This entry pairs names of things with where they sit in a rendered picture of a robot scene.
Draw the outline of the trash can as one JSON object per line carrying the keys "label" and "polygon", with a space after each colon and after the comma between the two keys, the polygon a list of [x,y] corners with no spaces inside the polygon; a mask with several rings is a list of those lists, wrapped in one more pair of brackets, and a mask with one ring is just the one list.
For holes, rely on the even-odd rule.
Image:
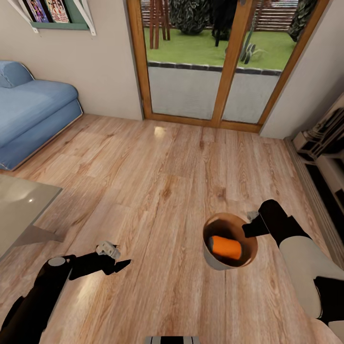
{"label": "trash can", "polygon": [[[208,224],[215,217],[218,219]],[[248,223],[229,213],[217,213],[207,219],[203,227],[204,257],[212,268],[216,270],[237,269],[248,266],[255,260],[258,255],[258,240],[256,236],[245,237],[245,232],[242,229],[244,224]],[[230,260],[230,264],[220,262],[207,247],[210,237],[224,237],[238,241],[243,250],[242,258]]]}

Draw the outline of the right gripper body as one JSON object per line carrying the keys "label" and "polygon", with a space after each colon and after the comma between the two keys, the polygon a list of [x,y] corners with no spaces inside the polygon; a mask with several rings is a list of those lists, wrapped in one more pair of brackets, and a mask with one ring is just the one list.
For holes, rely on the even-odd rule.
{"label": "right gripper body", "polygon": [[270,234],[269,230],[262,229],[256,223],[256,219],[250,224],[244,224],[242,229],[245,232],[245,237],[256,237]]}

